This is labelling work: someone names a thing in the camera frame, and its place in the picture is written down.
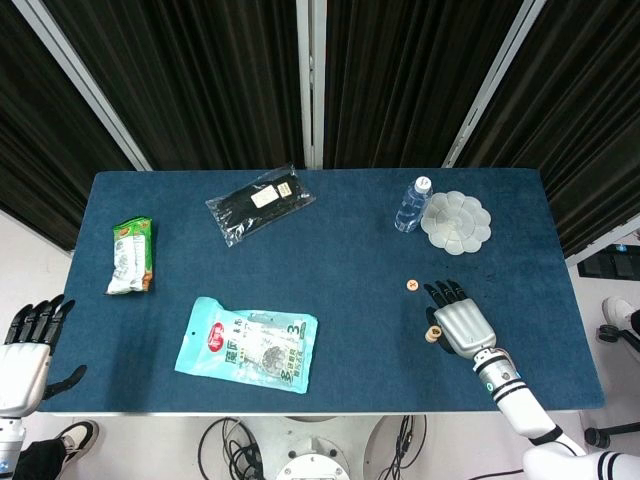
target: black product in plastic bag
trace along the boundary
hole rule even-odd
[[[205,202],[228,246],[278,218],[310,204],[315,197],[293,165],[272,170],[226,197]]]

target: white shoe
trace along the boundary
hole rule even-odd
[[[640,332],[638,332],[638,325],[632,325],[631,314],[633,314],[637,308],[633,307],[622,297],[609,297],[605,298],[602,302],[602,313],[609,325],[618,327],[619,330],[628,330],[632,335],[636,336],[640,340]],[[620,342],[624,343],[629,353],[640,362],[640,353],[636,351],[629,343],[620,339]]]
[[[91,447],[93,447],[93,444],[96,443],[99,432],[100,428],[93,420],[74,423],[60,432],[56,438],[61,439],[62,443],[64,443],[67,455],[62,461],[62,468],[60,469],[58,478],[62,476],[65,468],[86,455]]]

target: blue tablecloth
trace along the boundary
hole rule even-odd
[[[50,380],[88,365],[57,412],[432,412],[493,410],[472,362],[424,340],[424,290],[452,278],[493,325],[499,346],[545,408],[603,404],[553,220],[533,170],[395,169],[299,172],[317,200],[228,248],[204,202],[255,171],[109,172],[94,182],[65,289],[76,307]],[[409,183],[477,197],[492,237],[458,257],[425,234],[399,233],[394,215]],[[104,295],[113,225],[153,218],[149,293]],[[307,394],[177,373],[174,364],[198,296],[226,308],[318,318]]]

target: floor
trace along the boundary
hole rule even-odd
[[[0,332],[4,332],[24,304],[52,298],[63,290],[71,259],[3,215],[0,231]],[[594,332],[603,320],[602,298],[619,294],[640,305],[640,288],[633,282],[582,279],[575,268],[570,273],[608,401],[602,410],[552,414],[565,432],[582,442],[583,424],[607,426],[639,420],[640,368],[622,345],[600,344],[594,340]],[[65,479],[201,478],[196,451],[212,418],[127,416],[96,420],[101,427],[96,446],[65,472]],[[73,421],[35,413],[25,420],[27,443],[51,438]],[[517,469],[522,453],[530,448],[529,442],[516,436],[497,413],[434,414],[429,415],[428,422],[426,448],[414,466],[403,473],[405,480],[464,479]],[[387,417],[372,436],[365,464],[367,480],[377,478],[393,456],[398,425],[397,417]],[[205,444],[204,465],[209,477],[225,479],[228,476],[220,461],[218,436]],[[640,437],[614,437],[612,448],[640,455]]]

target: bottle cap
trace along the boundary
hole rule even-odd
[[[418,177],[415,185],[416,192],[427,193],[431,189],[431,180],[429,177]]]

